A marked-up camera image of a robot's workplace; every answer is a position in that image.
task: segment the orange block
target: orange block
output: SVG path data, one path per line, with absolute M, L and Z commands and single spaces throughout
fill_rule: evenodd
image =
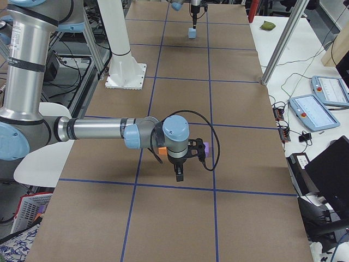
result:
M 167 155 L 167 147 L 159 147 L 159 154 L 166 156 Z

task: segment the green object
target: green object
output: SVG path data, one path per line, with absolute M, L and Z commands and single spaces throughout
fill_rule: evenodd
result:
M 267 31 L 273 30 L 275 27 L 276 27 L 275 24 L 268 21 L 264 21 L 264 24 L 261 25 L 261 29 L 267 30 Z

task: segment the white chair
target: white chair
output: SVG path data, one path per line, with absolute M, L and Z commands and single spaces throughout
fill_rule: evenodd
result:
M 71 118 L 69 110 L 54 103 L 40 103 L 39 111 L 45 116 L 66 116 Z M 19 164 L 14 172 L 18 183 L 38 187 L 55 187 L 67 161 L 74 141 L 60 142 L 36 150 Z

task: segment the red object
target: red object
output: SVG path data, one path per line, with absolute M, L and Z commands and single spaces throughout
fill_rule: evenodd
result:
M 258 5 L 260 3 L 260 0 L 253 0 L 251 4 L 251 9 L 249 11 L 249 22 L 252 23 L 253 19 L 255 18 Z

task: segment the basket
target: basket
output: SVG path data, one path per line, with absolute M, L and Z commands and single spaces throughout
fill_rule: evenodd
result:
M 11 234 L 27 229 L 34 222 L 39 207 L 46 205 L 50 201 L 51 196 L 52 193 L 38 193 L 22 196 L 14 216 Z

